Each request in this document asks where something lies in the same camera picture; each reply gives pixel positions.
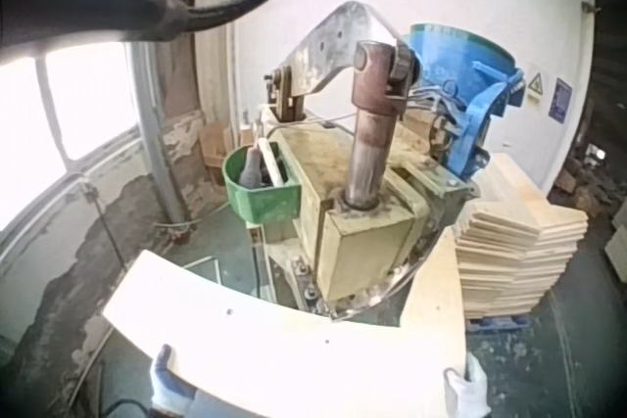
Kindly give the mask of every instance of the blue sign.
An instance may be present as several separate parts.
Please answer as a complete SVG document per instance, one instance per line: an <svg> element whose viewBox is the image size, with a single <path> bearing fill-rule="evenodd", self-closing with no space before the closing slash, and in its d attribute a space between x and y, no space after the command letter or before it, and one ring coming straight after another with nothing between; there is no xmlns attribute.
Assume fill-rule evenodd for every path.
<svg viewBox="0 0 627 418"><path fill-rule="evenodd" d="M572 87L559 78L555 84L555 93L551 100L549 116L561 124L564 124L566 120L566 114L570 106L570 97L572 97Z"/></svg>

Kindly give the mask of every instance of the black hose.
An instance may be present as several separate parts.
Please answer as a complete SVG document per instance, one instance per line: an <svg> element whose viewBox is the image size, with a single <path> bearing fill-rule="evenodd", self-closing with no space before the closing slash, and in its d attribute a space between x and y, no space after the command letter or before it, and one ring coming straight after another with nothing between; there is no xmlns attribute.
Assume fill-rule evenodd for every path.
<svg viewBox="0 0 627 418"><path fill-rule="evenodd" d="M107 408L103 412L102 418L107 418L114 411L116 411L120 405L135 405L138 408L140 408L141 411L143 411L144 416L146 417L148 416L148 409L144 405L142 405L139 401L133 400L132 398L121 398L120 400L116 401L111 406L109 406L109 408Z"/></svg>
<svg viewBox="0 0 627 418"><path fill-rule="evenodd" d="M202 31L233 22L252 12L267 0L227 0L211 7L189 9L186 31Z"/></svg>

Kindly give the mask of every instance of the rusty metal pipe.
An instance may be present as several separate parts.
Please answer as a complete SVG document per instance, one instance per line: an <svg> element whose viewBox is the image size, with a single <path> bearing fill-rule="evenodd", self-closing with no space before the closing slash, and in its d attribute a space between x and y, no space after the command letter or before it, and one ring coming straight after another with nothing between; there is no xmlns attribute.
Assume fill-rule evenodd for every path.
<svg viewBox="0 0 627 418"><path fill-rule="evenodd" d="M395 125L395 116L358 111L349 181L344 190L344 199L350 207L376 208Z"/></svg>
<svg viewBox="0 0 627 418"><path fill-rule="evenodd" d="M355 53L353 104L358 114L344 189L344 200L351 208L377 206L396 120L407 105L405 85L401 83L397 90L390 81L394 60L395 48L376 41L360 42Z"/></svg>

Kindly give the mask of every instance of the curved plywood panel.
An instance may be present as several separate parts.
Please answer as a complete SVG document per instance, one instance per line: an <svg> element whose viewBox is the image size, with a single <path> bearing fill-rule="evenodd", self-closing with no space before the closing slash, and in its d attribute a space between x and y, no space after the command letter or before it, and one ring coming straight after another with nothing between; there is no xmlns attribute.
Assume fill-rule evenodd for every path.
<svg viewBox="0 0 627 418"><path fill-rule="evenodd" d="M170 369L199 389L272 417L444 417L443 370L465 359L450 233L418 271L403 328L331 323L149 252L105 316L150 356L172 345Z"/></svg>

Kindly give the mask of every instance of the blue motor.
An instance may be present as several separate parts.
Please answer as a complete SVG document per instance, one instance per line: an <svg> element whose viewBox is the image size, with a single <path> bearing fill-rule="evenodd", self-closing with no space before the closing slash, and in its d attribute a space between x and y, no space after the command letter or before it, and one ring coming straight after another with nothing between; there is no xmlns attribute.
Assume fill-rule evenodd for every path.
<svg viewBox="0 0 627 418"><path fill-rule="evenodd" d="M432 131L447 135L444 144L432 142L432 153L466 181L490 161L481 148L490 116L503 116L506 105L522 105L522 70L505 49L462 29L420 23L407 40L422 66L411 100L434 111L438 123Z"/></svg>

